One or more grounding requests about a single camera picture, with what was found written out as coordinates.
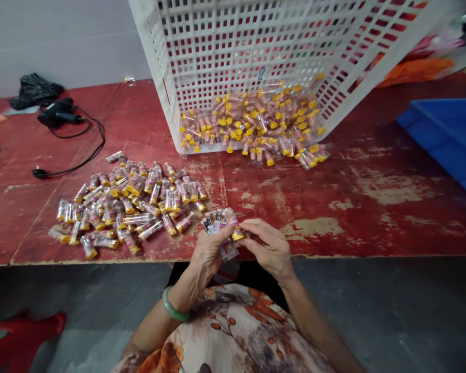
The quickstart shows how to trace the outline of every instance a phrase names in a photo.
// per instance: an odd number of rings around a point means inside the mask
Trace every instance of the hand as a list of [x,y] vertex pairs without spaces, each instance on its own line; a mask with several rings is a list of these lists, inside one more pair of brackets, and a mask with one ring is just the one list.
[[240,227],[257,235],[264,242],[260,244],[252,240],[248,233],[247,238],[238,241],[255,255],[261,267],[269,272],[280,285],[295,275],[290,260],[290,245],[283,233],[261,219],[246,219],[240,223]]
[[197,243],[190,260],[189,268],[200,276],[200,284],[203,288],[211,281],[221,266],[219,247],[233,233],[233,226],[228,224],[218,234],[210,235],[206,231],[198,234]]

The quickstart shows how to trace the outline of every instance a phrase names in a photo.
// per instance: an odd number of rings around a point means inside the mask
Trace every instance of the woman's right hand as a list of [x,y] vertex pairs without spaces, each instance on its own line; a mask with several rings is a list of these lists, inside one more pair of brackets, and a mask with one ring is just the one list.
[[246,219],[240,227],[259,237],[259,243],[249,237],[238,241],[255,255],[258,263],[269,272],[276,281],[283,284],[295,275],[290,260],[290,245],[285,235],[261,219]]

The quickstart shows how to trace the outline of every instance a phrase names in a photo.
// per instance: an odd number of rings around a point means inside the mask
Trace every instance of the worn table surface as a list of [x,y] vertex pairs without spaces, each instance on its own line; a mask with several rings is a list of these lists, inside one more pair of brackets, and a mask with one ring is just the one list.
[[[0,124],[0,265],[86,263],[81,247],[47,236],[60,197],[72,199],[105,157],[124,150],[135,161],[185,166],[210,195],[209,208],[230,206],[239,218],[280,228],[293,255],[306,257],[466,255],[466,192],[394,122],[410,100],[466,97],[466,77],[376,89],[327,137],[332,157],[305,172],[295,160],[256,167],[240,152],[182,161],[171,143],[152,81],[68,92],[100,119],[107,143],[97,158],[61,178],[37,180],[39,165],[55,171],[85,159],[100,142],[96,129],[61,140],[35,115]],[[7,107],[0,100],[0,112]],[[59,134],[79,131],[66,125]],[[93,262],[182,261],[200,230],[169,238],[162,231],[143,253],[100,250]],[[249,258],[246,250],[241,258]]]

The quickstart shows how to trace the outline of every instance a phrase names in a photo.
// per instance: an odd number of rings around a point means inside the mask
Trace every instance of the white plastic crate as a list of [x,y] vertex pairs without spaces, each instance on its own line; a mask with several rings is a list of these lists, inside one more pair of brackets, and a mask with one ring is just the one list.
[[[284,80],[316,93],[321,141],[448,11],[443,0],[129,0],[176,150],[181,113]],[[383,58],[356,87],[379,53]],[[322,80],[315,79],[324,73]],[[220,144],[200,152],[219,151]]]

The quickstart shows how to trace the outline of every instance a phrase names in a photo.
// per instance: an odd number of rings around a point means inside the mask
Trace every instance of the floral dress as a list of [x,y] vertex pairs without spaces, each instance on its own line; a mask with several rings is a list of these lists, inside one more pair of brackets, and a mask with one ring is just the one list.
[[188,322],[150,356],[133,354],[112,373],[334,372],[267,295],[238,284],[207,288]]

